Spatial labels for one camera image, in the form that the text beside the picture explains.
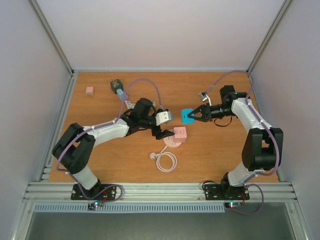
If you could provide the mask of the teal square plug adapter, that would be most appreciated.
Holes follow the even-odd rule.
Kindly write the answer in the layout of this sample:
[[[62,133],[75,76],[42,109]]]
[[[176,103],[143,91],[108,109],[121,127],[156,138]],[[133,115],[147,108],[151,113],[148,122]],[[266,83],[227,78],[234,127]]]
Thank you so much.
[[[191,115],[192,117],[189,117],[188,114],[192,113],[193,109],[192,108],[185,108],[181,110],[181,122],[184,125],[188,124],[193,124],[195,122],[195,119],[192,118],[193,114]]]

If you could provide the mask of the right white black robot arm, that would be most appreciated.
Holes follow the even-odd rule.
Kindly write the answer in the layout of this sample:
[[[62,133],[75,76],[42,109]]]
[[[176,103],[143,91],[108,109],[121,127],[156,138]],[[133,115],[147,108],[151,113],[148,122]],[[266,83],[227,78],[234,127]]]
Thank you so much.
[[[232,85],[219,91],[221,103],[212,105],[205,92],[200,93],[204,104],[188,113],[188,118],[211,122],[224,117],[237,117],[247,131],[241,153],[241,163],[227,172],[220,182],[225,199],[231,199],[245,190],[245,184],[258,175],[271,176],[281,164],[284,133],[272,127],[255,109],[246,92],[237,92]]]

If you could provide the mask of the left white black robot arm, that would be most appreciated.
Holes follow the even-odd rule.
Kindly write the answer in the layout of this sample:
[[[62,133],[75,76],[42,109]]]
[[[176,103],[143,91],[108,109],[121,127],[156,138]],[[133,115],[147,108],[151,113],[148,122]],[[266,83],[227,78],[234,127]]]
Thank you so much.
[[[156,140],[171,137],[174,132],[161,129],[161,124],[171,119],[167,108],[156,109],[152,101],[140,98],[133,108],[112,121],[92,126],[71,124],[53,147],[52,154],[82,186],[83,194],[96,199],[101,193],[100,181],[88,166],[93,149],[144,130],[151,130]]]

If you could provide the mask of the small pink plug adapter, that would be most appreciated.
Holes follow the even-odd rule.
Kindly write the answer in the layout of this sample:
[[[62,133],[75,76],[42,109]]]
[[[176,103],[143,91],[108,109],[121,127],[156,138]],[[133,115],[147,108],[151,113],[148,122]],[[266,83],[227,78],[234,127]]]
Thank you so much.
[[[85,94],[87,96],[92,96],[94,94],[94,87],[93,86],[87,86],[85,89]]]

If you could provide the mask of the large pink cube adapter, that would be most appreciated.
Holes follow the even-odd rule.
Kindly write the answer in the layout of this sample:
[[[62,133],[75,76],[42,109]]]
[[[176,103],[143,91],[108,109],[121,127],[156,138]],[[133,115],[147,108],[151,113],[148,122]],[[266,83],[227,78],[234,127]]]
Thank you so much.
[[[187,130],[184,126],[177,126],[173,128],[175,143],[184,143],[187,140]]]

